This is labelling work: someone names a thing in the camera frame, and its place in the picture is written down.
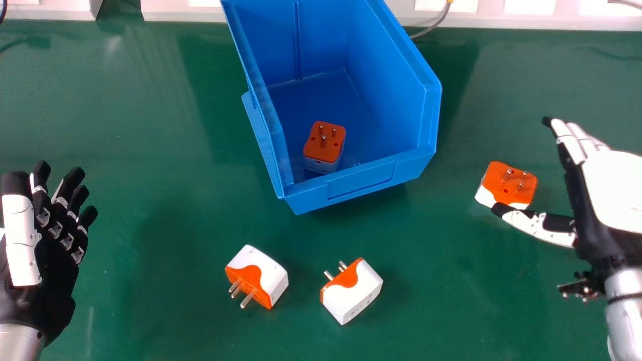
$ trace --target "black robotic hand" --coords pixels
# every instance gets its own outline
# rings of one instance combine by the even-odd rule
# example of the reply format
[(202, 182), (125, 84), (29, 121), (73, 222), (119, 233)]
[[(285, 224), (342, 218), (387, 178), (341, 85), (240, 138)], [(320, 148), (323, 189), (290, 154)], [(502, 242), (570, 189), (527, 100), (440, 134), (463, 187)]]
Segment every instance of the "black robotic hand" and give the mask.
[(40, 162), (31, 175), (13, 172), (1, 179), (0, 324), (38, 330), (45, 345), (71, 321), (78, 264), (87, 252), (87, 230), (98, 215), (94, 206), (79, 213), (89, 196), (80, 184), (82, 169), (71, 170), (51, 198), (46, 186), (50, 171)]
[(559, 286), (587, 299), (605, 292), (607, 278), (642, 266), (642, 157), (611, 150), (574, 123), (544, 118), (553, 131), (574, 218), (495, 204), (492, 211), (536, 238), (574, 247), (590, 272)]

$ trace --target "adapter inside blue bin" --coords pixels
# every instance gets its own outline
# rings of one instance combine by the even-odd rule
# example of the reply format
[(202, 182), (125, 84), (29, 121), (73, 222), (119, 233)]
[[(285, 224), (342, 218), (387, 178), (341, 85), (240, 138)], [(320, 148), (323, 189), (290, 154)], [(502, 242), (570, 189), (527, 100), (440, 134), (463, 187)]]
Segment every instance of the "adapter inside blue bin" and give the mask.
[[(223, 0), (243, 103), (296, 214), (415, 179), (435, 154), (442, 88), (382, 0)], [(336, 172), (304, 167), (312, 124), (346, 129)]]

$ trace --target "cable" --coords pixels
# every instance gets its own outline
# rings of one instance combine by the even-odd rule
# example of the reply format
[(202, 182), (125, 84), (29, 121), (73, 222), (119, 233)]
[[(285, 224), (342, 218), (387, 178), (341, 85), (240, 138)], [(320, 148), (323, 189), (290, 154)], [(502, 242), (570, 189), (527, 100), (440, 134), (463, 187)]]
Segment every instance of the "cable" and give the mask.
[(7, 7), (7, 2), (9, 0), (2, 0), (2, 9), (0, 10), (0, 24), (2, 24), (2, 20), (4, 20), (4, 15), (6, 14), (6, 7)]
[(642, 10), (642, 4), (633, 0), (608, 0), (608, 3), (629, 5), (633, 8)]
[(446, 18), (446, 15), (448, 15), (448, 12), (450, 11), (450, 5), (452, 3), (453, 3), (453, 0), (446, 0), (446, 5), (444, 6), (444, 11), (442, 12), (442, 15), (439, 17), (439, 19), (437, 19), (437, 21), (435, 21), (434, 24), (428, 26), (427, 28), (423, 29), (422, 31), (410, 35), (410, 38), (411, 39), (416, 39), (418, 37), (421, 37), (421, 36), (429, 33), (432, 29), (434, 29), (437, 26), (439, 26), (439, 24), (441, 24), (442, 21), (444, 21), (444, 19)]

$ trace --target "gray cable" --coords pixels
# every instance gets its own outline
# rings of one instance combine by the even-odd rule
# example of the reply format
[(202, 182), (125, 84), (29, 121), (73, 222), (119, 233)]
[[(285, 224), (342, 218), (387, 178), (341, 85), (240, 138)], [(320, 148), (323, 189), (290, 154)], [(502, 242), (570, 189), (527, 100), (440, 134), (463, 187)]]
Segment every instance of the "gray cable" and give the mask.
[(642, 3), (633, 0), (608, 0), (608, 3), (629, 5), (633, 8), (642, 10)]
[(442, 21), (444, 21), (444, 19), (446, 18), (446, 15), (448, 15), (448, 12), (450, 11), (450, 4), (451, 4), (451, 2), (446, 0), (446, 5), (444, 6), (444, 11), (442, 12), (442, 15), (439, 17), (439, 19), (437, 19), (437, 21), (435, 21), (434, 24), (428, 26), (427, 28), (423, 29), (422, 31), (420, 31), (418, 33), (414, 33), (413, 35), (410, 35), (410, 38), (411, 39), (416, 39), (416, 38), (418, 38), (420, 36), (423, 36), (423, 35), (429, 33), (432, 29), (434, 29), (437, 26), (439, 26), (439, 24), (441, 24)]

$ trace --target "bin bottom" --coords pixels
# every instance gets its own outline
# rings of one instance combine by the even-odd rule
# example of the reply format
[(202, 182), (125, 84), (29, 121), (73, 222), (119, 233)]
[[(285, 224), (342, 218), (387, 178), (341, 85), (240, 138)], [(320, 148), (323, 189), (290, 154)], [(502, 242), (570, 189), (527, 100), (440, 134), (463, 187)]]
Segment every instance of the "bin bottom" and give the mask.
[(285, 135), (294, 182), (323, 177), (306, 171), (303, 147), (316, 121), (345, 127), (337, 171), (375, 161), (394, 151), (344, 69), (268, 87)]

